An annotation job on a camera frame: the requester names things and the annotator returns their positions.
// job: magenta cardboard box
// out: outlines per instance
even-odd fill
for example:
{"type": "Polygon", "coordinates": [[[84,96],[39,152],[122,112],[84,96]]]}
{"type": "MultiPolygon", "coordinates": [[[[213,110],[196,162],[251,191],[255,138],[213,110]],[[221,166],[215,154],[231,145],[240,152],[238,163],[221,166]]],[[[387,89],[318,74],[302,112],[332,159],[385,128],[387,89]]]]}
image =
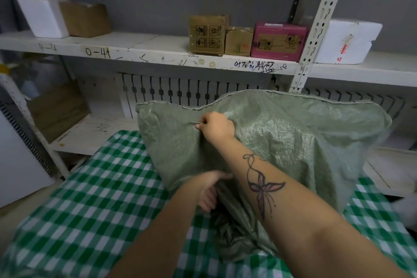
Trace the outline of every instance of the magenta cardboard box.
{"type": "Polygon", "coordinates": [[[299,61],[307,28],[294,24],[257,22],[252,43],[252,57],[299,61]]]}

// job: flower tattoo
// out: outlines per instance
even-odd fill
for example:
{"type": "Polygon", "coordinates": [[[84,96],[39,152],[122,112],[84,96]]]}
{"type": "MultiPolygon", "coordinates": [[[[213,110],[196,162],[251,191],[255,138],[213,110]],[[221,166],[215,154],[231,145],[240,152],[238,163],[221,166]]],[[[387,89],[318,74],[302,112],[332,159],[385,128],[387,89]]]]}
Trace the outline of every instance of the flower tattoo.
{"type": "Polygon", "coordinates": [[[265,221],[265,198],[269,204],[269,210],[271,213],[271,217],[272,217],[272,205],[271,202],[274,203],[275,206],[275,202],[274,202],[274,198],[269,194],[269,192],[276,192],[281,190],[282,188],[284,188],[285,186],[285,182],[265,182],[265,175],[253,168],[253,163],[255,162],[255,155],[254,154],[245,154],[243,155],[243,159],[247,159],[248,160],[248,172],[246,174],[247,177],[247,181],[248,181],[248,185],[249,188],[253,191],[256,192],[258,194],[258,196],[256,197],[256,200],[258,201],[258,207],[259,207],[259,212],[261,213],[261,217],[262,220],[265,221]],[[249,180],[249,173],[251,171],[254,171],[258,174],[258,183],[256,182],[251,182],[249,180]]]}

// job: crumpled bag fabric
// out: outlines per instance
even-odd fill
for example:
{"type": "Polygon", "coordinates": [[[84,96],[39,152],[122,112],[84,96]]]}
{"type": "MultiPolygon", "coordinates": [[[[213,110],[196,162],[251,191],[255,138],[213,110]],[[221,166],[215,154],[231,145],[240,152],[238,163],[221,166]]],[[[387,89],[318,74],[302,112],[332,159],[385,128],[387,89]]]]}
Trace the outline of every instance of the crumpled bag fabric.
{"type": "MultiPolygon", "coordinates": [[[[171,193],[192,175],[230,172],[194,127],[204,113],[217,111],[234,122],[238,140],[339,213],[362,172],[367,149],[392,122],[370,101],[337,102],[268,90],[238,91],[200,108],[152,101],[138,104],[136,111],[146,150],[171,193]]],[[[239,260],[264,250],[278,256],[237,180],[216,187],[221,204],[212,212],[213,242],[219,255],[239,260]]]]}

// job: hand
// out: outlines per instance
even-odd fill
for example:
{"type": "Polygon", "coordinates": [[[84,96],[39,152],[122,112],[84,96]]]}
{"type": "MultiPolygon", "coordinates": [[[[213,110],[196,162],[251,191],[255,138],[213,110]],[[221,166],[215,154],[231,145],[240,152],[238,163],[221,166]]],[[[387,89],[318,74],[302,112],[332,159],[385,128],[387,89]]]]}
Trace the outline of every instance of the hand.
{"type": "Polygon", "coordinates": [[[187,181],[183,187],[190,187],[197,190],[197,204],[204,210],[210,212],[216,208],[217,192],[214,185],[219,180],[232,179],[232,174],[221,172],[220,170],[212,170],[197,175],[187,181]]]}
{"type": "Polygon", "coordinates": [[[233,122],[223,113],[209,112],[204,114],[195,128],[203,132],[207,141],[215,146],[225,138],[234,137],[233,122]]]}

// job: forearm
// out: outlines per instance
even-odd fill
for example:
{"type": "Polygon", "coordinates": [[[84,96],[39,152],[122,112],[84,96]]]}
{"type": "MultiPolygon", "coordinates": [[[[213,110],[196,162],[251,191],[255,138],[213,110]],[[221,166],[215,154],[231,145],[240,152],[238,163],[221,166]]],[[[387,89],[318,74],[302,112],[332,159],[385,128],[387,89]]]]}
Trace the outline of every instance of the forearm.
{"type": "Polygon", "coordinates": [[[196,188],[178,189],[113,267],[109,277],[171,277],[196,206],[196,188]]]}
{"type": "Polygon", "coordinates": [[[376,274],[364,261],[387,276],[404,274],[325,201],[235,138],[214,146],[295,276],[376,274]]]}

